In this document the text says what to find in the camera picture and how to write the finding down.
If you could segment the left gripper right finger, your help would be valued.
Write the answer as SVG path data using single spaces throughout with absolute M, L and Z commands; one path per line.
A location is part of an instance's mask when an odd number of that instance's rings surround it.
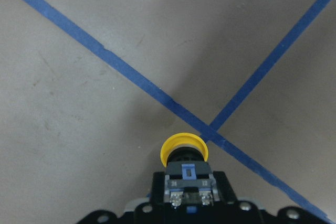
M 238 199 L 224 172 L 213 172 L 219 201 L 214 203 L 213 223 L 264 223 L 257 205 Z

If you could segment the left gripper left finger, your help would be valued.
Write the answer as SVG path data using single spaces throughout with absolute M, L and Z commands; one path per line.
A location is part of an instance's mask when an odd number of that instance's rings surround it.
M 134 223 L 168 223 L 165 209 L 165 172 L 155 172 L 152 178 L 150 197 L 134 211 Z

